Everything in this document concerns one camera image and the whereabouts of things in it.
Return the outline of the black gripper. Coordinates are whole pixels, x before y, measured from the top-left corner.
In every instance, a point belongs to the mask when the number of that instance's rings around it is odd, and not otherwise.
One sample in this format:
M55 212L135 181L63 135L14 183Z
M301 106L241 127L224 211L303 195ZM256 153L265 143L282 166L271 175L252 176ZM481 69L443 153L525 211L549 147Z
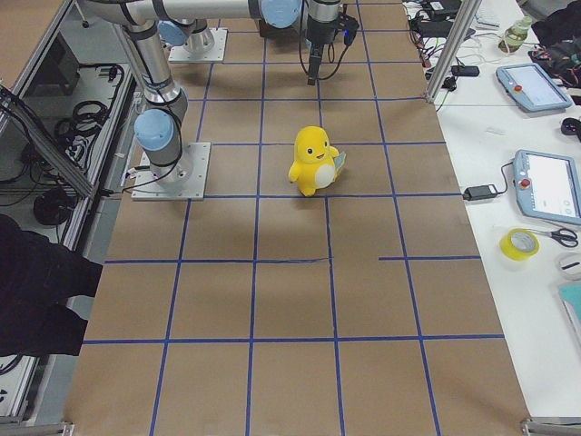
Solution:
M308 85L315 85L319 79L319 71L323 54L324 54L324 45L315 43L310 44L309 66L307 70Z

